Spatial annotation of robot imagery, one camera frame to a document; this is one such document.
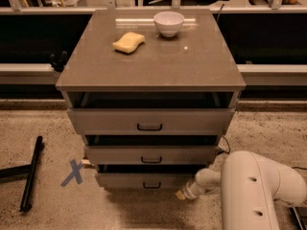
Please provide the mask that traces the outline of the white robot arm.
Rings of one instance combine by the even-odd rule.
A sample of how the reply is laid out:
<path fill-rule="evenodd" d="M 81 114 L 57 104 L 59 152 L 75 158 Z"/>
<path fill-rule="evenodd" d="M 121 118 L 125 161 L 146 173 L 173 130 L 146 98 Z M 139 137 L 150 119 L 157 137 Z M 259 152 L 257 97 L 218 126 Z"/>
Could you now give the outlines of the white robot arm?
<path fill-rule="evenodd" d="M 219 192 L 223 230 L 279 230 L 274 203 L 302 204 L 307 187 L 293 168 L 250 151 L 228 155 L 222 170 L 198 171 L 177 192 L 179 199 L 196 199 Z"/>

